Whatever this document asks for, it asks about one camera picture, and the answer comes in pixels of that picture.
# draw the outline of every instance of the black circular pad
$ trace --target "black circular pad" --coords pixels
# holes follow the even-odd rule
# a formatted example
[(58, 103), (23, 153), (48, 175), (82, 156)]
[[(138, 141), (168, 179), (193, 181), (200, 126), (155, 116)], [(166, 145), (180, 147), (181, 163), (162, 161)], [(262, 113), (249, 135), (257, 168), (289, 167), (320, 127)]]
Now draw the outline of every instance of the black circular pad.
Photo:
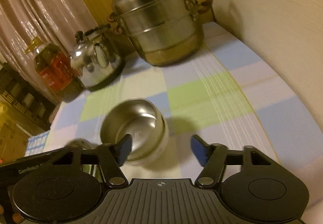
[(38, 184), (37, 194), (44, 199), (62, 199), (73, 192), (74, 185), (65, 178), (50, 178)]
[(249, 191), (252, 195), (259, 199), (275, 200), (280, 199), (285, 195), (286, 187), (277, 180), (261, 178), (254, 180), (249, 184)]
[(228, 177), (221, 186), (223, 202), (251, 221), (283, 222), (301, 217), (308, 202), (304, 183), (287, 170), (253, 166)]
[(95, 177), (71, 165), (40, 167), (22, 178), (13, 201), (22, 215), (36, 222), (68, 222), (93, 209), (101, 198)]

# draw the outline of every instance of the metal object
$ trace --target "metal object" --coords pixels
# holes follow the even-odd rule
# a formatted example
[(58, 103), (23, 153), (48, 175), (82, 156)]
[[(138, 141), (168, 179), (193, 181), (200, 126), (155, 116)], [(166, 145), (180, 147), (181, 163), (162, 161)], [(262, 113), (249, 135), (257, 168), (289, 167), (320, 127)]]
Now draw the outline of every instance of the metal object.
[(109, 21), (128, 36), (139, 55), (152, 65), (177, 62), (201, 47), (200, 13), (212, 0), (114, 0)]
[(71, 55), (71, 67), (79, 74), (84, 87), (95, 91), (107, 86), (121, 73), (125, 61), (116, 54), (110, 25), (75, 34), (77, 46)]
[[(74, 140), (68, 142), (65, 145), (65, 147), (74, 147), (74, 146), (79, 146), (83, 150), (95, 148), (89, 141), (87, 141), (85, 139), (81, 139), (81, 138), (74, 139)], [(86, 165), (86, 164), (84, 164), (84, 165), (82, 165), (82, 167), (83, 167), (83, 172), (86, 172), (86, 173), (92, 175), (99, 182), (103, 182), (102, 176), (101, 176), (101, 173), (100, 173), (100, 169), (98, 168), (97, 165)]]
[(82, 139), (82, 138), (74, 139), (74, 140), (66, 143), (64, 147), (72, 147), (72, 146), (79, 146), (82, 149), (92, 149), (91, 143), (85, 139)]
[(200, 177), (198, 179), (198, 182), (201, 184), (201, 185), (211, 185), (214, 181), (213, 179), (211, 179), (210, 177)]
[[(131, 151), (130, 135), (116, 145), (61, 148), (1, 163), (3, 223), (15, 224), (16, 212), (25, 218), (22, 224), (304, 224), (300, 218), (308, 189), (264, 153), (252, 146), (209, 145), (197, 135), (191, 137), (191, 148), (204, 167), (194, 184), (187, 178), (128, 183), (120, 167)], [(100, 167), (103, 183), (80, 170), (90, 162)], [(241, 171), (222, 181), (227, 165), (240, 165)], [(200, 178), (214, 182), (203, 186)]]
[(141, 164), (156, 159), (165, 149), (168, 127), (158, 109), (148, 100), (133, 99), (117, 105), (104, 119), (102, 143), (118, 143), (126, 134), (132, 137), (128, 163)]
[(109, 182), (112, 185), (121, 185), (121, 184), (125, 183), (125, 180), (122, 177), (113, 177), (113, 178), (110, 178)]

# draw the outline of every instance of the yellow bottle cap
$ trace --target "yellow bottle cap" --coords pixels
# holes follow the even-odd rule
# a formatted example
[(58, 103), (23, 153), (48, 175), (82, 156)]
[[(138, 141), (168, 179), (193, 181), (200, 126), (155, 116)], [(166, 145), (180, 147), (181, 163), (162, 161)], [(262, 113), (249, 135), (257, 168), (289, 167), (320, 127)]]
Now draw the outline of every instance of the yellow bottle cap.
[(30, 52), (33, 52), (38, 46), (40, 46), (43, 42), (39, 39), (38, 36), (36, 36), (34, 39), (32, 39), (31, 44), (27, 47), (25, 50), (25, 54), (28, 54)]

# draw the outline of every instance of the brown handle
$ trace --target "brown handle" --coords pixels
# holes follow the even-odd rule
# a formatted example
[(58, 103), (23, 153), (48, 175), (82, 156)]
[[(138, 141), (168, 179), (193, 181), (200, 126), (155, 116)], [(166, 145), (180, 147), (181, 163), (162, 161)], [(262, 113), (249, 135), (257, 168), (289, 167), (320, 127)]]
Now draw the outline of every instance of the brown handle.
[(112, 12), (108, 17), (107, 17), (107, 20), (109, 23), (114, 23), (116, 20), (114, 19), (115, 17), (115, 13)]
[(212, 7), (212, 2), (213, 0), (205, 0), (204, 2), (201, 2), (201, 8), (198, 10), (198, 13), (206, 13)]
[(120, 25), (117, 25), (113, 32), (116, 34), (116, 35), (122, 35), (122, 30), (120, 30)]

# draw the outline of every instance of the table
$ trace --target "table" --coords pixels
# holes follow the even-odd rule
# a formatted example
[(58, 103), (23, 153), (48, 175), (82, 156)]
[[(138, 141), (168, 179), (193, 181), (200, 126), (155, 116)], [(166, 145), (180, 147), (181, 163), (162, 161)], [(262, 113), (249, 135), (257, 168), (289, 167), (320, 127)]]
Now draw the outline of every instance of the table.
[[(302, 179), (309, 206), (323, 197), (323, 134), (289, 86), (257, 54), (214, 22), (205, 24), (202, 48), (190, 59), (153, 67), (132, 54), (110, 86), (83, 92), (63, 103), (51, 131), (31, 139), (26, 155), (61, 148), (84, 138), (100, 144), (105, 115), (130, 98), (146, 98), (167, 120), (170, 139), (160, 159), (145, 166), (123, 166), (130, 180), (192, 178), (201, 167), (190, 150), (190, 137), (230, 149), (253, 145)], [(237, 172), (228, 166), (225, 177)]]

